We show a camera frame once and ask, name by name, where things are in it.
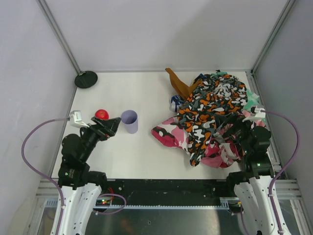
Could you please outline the orange camouflage cloth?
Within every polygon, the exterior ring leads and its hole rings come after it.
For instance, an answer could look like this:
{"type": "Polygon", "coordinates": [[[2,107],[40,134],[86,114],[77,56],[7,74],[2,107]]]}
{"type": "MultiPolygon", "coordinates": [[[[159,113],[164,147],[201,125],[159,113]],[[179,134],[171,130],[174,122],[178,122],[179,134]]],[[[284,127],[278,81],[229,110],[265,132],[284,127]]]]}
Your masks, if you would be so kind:
{"type": "Polygon", "coordinates": [[[200,74],[193,84],[196,88],[180,108],[177,118],[189,135],[190,165],[197,166],[219,127],[216,115],[241,111],[248,98],[246,85],[224,72],[200,74]]]}

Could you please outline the brown cloth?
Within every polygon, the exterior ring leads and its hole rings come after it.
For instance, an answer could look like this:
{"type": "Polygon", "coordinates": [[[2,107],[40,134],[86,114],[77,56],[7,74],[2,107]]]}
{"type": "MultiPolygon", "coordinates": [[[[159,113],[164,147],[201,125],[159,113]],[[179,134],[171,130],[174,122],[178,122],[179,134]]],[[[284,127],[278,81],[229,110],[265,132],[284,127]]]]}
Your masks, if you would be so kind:
{"type": "Polygon", "coordinates": [[[165,71],[169,74],[172,87],[183,100],[187,100],[193,90],[202,82],[202,79],[200,79],[193,85],[187,86],[170,68],[166,68],[165,71]]]}

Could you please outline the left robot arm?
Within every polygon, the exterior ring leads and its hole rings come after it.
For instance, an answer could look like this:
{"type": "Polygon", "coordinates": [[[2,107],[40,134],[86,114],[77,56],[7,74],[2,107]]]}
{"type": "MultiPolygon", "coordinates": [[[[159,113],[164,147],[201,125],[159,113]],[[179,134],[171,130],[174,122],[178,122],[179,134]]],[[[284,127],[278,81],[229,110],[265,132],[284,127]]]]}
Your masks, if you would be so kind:
{"type": "Polygon", "coordinates": [[[98,142],[115,136],[121,118],[91,120],[93,124],[84,123],[77,111],[69,117],[71,126],[79,128],[80,134],[69,134],[62,140],[53,235],[83,235],[98,197],[108,188],[106,174],[91,171],[87,160],[98,142]]]}

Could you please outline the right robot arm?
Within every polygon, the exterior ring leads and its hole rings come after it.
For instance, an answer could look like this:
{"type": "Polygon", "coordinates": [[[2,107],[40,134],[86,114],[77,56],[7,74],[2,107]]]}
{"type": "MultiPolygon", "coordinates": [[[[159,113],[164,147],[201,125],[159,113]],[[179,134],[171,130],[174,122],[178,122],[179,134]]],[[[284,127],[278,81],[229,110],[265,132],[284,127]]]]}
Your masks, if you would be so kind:
{"type": "Polygon", "coordinates": [[[243,227],[250,235],[288,235],[290,231],[279,207],[272,180],[274,170],[267,154],[271,132],[252,126],[251,118],[238,113],[216,116],[217,130],[224,140],[234,141],[243,152],[240,171],[226,181],[241,202],[243,227]]]}

